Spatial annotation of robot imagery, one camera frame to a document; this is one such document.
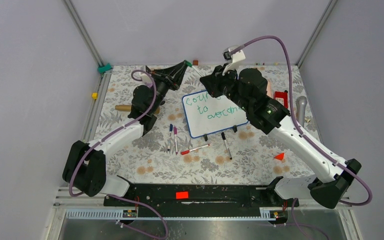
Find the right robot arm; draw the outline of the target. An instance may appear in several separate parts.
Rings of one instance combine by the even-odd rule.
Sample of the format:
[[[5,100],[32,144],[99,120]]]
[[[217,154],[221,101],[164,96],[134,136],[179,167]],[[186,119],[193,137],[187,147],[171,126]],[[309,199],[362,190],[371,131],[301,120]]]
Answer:
[[[361,164],[334,154],[302,126],[294,124],[291,112],[267,95],[268,81],[258,69],[229,70],[226,74],[223,70],[224,66],[218,65],[212,74],[199,79],[209,95],[227,97],[245,111],[252,126],[288,147],[314,173],[301,178],[277,177],[270,183],[267,201],[279,206],[288,199],[312,198],[334,209],[356,179]]]

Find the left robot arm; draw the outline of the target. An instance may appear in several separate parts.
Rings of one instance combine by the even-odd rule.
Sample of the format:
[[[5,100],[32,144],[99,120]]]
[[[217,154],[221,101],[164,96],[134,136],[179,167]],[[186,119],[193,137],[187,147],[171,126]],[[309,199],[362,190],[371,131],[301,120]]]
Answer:
[[[76,141],[70,148],[62,173],[71,197],[97,194],[114,195],[124,206],[132,204],[135,192],[121,176],[109,174],[107,161],[125,145],[146,135],[157,121],[156,111],[168,91],[177,91],[190,63],[186,60],[163,69],[135,69],[141,85],[132,93],[130,113],[120,127],[102,138],[89,142]]]

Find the green marker cap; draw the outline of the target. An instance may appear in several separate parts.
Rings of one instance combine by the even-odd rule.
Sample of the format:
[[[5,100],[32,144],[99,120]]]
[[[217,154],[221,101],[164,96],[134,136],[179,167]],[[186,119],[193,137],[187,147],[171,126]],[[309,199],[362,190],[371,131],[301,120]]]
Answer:
[[[190,68],[193,67],[193,64],[192,64],[191,62],[187,61],[187,60],[185,60],[184,63],[185,63],[188,67],[190,67]]]

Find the blue framed whiteboard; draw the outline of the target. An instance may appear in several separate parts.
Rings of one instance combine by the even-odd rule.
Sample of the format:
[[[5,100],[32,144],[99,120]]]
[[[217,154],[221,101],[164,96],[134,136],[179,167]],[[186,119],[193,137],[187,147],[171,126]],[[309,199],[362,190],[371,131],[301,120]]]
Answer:
[[[184,95],[181,103],[193,139],[249,122],[245,111],[224,95],[214,98],[203,90]]]

